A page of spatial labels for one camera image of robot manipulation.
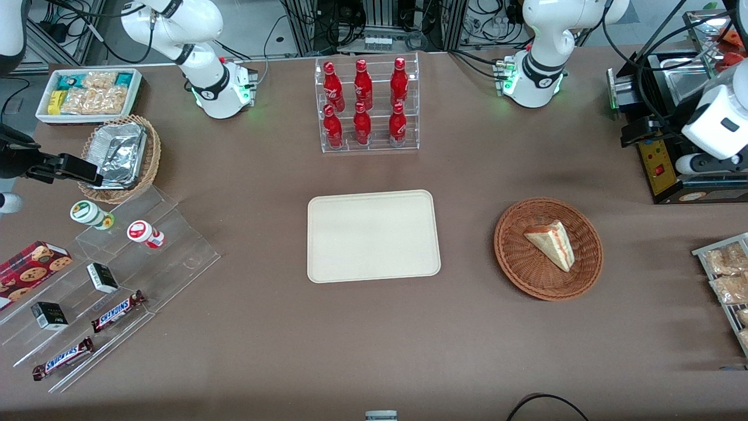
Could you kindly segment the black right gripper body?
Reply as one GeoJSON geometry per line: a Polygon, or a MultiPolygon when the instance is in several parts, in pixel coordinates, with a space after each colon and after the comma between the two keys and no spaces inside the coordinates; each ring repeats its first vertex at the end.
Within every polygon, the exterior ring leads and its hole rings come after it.
{"type": "Polygon", "coordinates": [[[32,167],[44,163],[40,145],[26,133],[2,126],[1,130],[1,178],[17,178],[32,167]]]}

